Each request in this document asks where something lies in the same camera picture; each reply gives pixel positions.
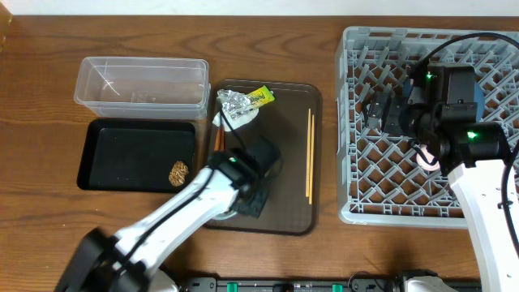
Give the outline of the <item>brown shiitake mushroom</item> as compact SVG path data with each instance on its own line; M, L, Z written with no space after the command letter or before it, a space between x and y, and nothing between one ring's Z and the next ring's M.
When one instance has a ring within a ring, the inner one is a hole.
M185 184L188 174L188 166L182 161L176 161L169 172L169 182L174 187L180 187Z

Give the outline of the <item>large blue bowl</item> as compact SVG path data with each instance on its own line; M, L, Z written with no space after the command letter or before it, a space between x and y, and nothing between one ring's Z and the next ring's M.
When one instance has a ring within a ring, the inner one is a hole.
M411 104L427 104L426 93L423 88L414 87L410 79L406 79L403 83L402 95L407 98L408 103ZM479 122L483 118L484 103L483 90L478 82L474 82L474 102L477 103L476 121Z

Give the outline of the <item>small light blue bowl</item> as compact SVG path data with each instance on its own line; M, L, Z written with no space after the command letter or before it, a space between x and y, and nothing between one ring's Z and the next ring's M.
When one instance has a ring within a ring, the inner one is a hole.
M230 219L231 217L234 217L235 215L237 215L238 212L237 211L234 211L234 210L227 210L223 213L220 213L220 214L217 214L213 220L214 221L224 221L224 220L228 220Z

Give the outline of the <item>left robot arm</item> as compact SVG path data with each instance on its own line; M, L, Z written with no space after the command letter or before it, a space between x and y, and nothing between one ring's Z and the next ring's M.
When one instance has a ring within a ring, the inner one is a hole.
M225 213L258 217L279 148L259 138L248 149L214 152L181 192L116 234L95 228L71 257L57 291L146 291L165 259L202 225Z

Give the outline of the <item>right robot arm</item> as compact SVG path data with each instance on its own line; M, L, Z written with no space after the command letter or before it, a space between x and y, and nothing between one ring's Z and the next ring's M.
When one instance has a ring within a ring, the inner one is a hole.
M471 65L432 62L408 71L402 94L362 103L367 127L411 138L412 148L446 176L466 219L485 291L518 289L517 147L502 126L482 122L484 100Z

